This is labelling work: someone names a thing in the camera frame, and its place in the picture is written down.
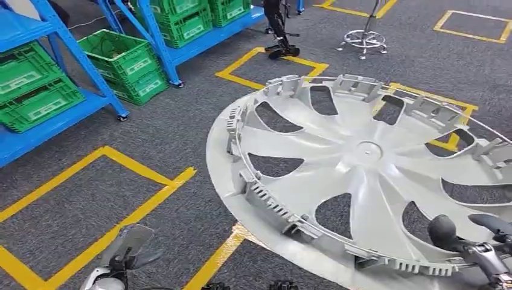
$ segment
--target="blue metal shelf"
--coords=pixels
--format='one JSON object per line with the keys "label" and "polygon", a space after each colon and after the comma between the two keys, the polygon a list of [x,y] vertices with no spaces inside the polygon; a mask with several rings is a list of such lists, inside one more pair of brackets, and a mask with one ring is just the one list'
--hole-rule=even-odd
{"label": "blue metal shelf", "polygon": [[[148,31],[142,27],[130,10],[123,4],[122,0],[114,0],[114,3],[126,15],[128,20],[131,21],[142,36],[152,45],[155,53],[162,60],[164,71],[167,73],[170,83],[178,87],[181,87],[183,83],[179,79],[176,66],[213,47],[214,45],[217,45],[245,28],[250,27],[265,17],[263,14],[263,8],[252,7],[250,13],[242,16],[232,23],[229,23],[224,27],[215,27],[213,30],[186,44],[184,47],[175,49],[165,45],[160,29],[156,24],[155,17],[149,7],[149,0],[138,0],[138,7],[148,24]],[[109,21],[112,29],[118,33],[123,33],[108,0],[98,0],[98,4]]]}
{"label": "blue metal shelf", "polygon": [[111,105],[119,117],[128,116],[128,111],[107,86],[91,61],[82,51],[68,28],[62,23],[47,0],[30,0],[41,20],[28,18],[9,10],[5,1],[0,0],[0,52],[18,47],[27,42],[48,36],[57,64],[66,72],[66,67],[59,51],[60,39],[82,66],[102,95],[80,89],[86,100],[53,116],[22,134],[10,132],[0,125],[0,167],[10,163],[21,155],[34,149],[41,143],[61,133],[73,124],[93,114],[99,109]]}
{"label": "blue metal shelf", "polygon": [[167,47],[170,57],[174,65],[179,65],[192,57],[202,53],[203,51],[213,47],[227,38],[237,34],[240,30],[251,26],[264,18],[263,8],[253,7],[251,12],[246,16],[239,18],[224,27],[214,27],[213,30],[198,37],[186,46],[175,49]]}
{"label": "blue metal shelf", "polygon": [[51,23],[0,8],[0,52],[18,47],[55,31]]}
{"label": "blue metal shelf", "polygon": [[0,167],[34,149],[51,137],[75,125],[82,119],[109,104],[105,97],[80,89],[86,100],[22,134],[0,126]]}

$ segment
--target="floor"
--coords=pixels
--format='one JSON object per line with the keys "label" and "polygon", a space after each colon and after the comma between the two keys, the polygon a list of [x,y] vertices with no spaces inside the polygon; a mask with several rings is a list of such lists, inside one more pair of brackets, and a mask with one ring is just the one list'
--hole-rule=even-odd
{"label": "floor", "polygon": [[[71,12],[70,26],[101,16],[89,1],[57,2]],[[512,19],[512,2],[397,0],[387,6],[377,28],[389,43],[387,55],[361,61],[352,50],[336,51],[342,34],[363,27],[358,11],[370,10],[371,3],[306,0],[306,11],[287,22],[287,31],[301,34],[292,39],[301,48],[300,58],[327,64],[325,76],[373,77],[459,101],[474,109],[473,117],[512,138],[512,40],[499,41],[510,22],[496,19]],[[443,31],[434,30],[448,10],[479,16],[454,13]],[[105,27],[100,19],[72,32],[80,39]],[[218,114],[254,91],[248,83],[314,69],[258,53],[231,73],[250,82],[215,75],[268,45],[271,36],[258,32],[264,28],[261,22],[181,65],[185,88],[170,88],[143,107],[125,103],[131,112],[127,121],[120,123],[104,109],[1,168],[0,254],[9,260],[1,264],[0,289],[78,289],[97,265],[95,256],[112,237],[111,229],[139,219],[156,230],[152,247],[165,250],[165,257],[132,272],[133,289],[197,289],[209,279],[240,290],[263,290],[274,279],[294,280],[303,289],[343,289],[248,236],[233,234],[236,220],[210,183],[205,141]],[[71,64],[70,72],[90,86],[78,66]],[[492,202],[507,199],[505,193],[469,198]],[[40,197],[20,204],[26,196]],[[13,211],[15,204],[23,206]],[[417,223],[414,217],[409,221]]]}

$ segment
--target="robotic arm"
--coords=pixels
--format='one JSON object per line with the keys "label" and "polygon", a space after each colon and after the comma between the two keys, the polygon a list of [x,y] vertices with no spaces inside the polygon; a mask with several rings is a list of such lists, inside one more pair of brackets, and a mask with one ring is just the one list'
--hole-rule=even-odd
{"label": "robotic arm", "polygon": [[446,251],[462,253],[466,262],[478,265],[489,281],[480,290],[511,290],[512,274],[498,253],[512,253],[512,225],[488,214],[471,214],[469,219],[492,231],[493,239],[499,244],[477,243],[458,237],[455,224],[443,214],[429,224],[432,243]]}
{"label": "robotic arm", "polygon": [[163,254],[163,251],[141,252],[152,236],[153,230],[143,225],[132,224],[121,229],[101,254],[101,266],[89,274],[80,290],[127,290],[127,271],[152,263]]}

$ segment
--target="cable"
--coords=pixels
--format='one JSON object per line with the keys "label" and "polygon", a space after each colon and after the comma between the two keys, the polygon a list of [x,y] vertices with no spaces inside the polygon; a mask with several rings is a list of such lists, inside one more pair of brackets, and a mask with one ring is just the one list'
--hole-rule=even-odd
{"label": "cable", "polygon": [[[120,10],[120,9],[115,10],[115,11],[114,11],[114,14],[115,14],[115,13],[118,13],[119,11],[121,11],[121,10]],[[75,26],[71,26],[71,27],[69,27],[68,29],[69,29],[69,30],[72,30],[72,29],[75,29],[75,28],[80,27],[80,26],[89,25],[89,24],[92,24],[93,22],[98,21],[98,20],[103,19],[103,18],[106,18],[106,16],[102,16],[102,17],[95,18],[95,19],[93,19],[93,20],[91,20],[91,21],[89,21],[89,22],[87,22],[87,23],[82,23],[82,24],[77,24],[77,25],[75,25]]]}

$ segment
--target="stacked crates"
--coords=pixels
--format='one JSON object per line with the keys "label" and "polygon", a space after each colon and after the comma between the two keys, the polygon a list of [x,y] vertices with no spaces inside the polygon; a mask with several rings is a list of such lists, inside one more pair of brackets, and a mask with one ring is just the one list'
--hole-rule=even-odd
{"label": "stacked crates", "polygon": [[251,0],[210,0],[213,25],[223,27],[251,10]]}
{"label": "stacked crates", "polygon": [[[137,0],[130,3],[140,23],[146,25]],[[150,7],[165,44],[173,48],[183,47],[213,27],[208,0],[150,0]]]}
{"label": "stacked crates", "polygon": [[113,92],[127,102],[141,106],[168,87],[146,40],[104,29],[78,44]]}
{"label": "stacked crates", "polygon": [[36,42],[0,53],[0,123],[23,133],[85,100]]}

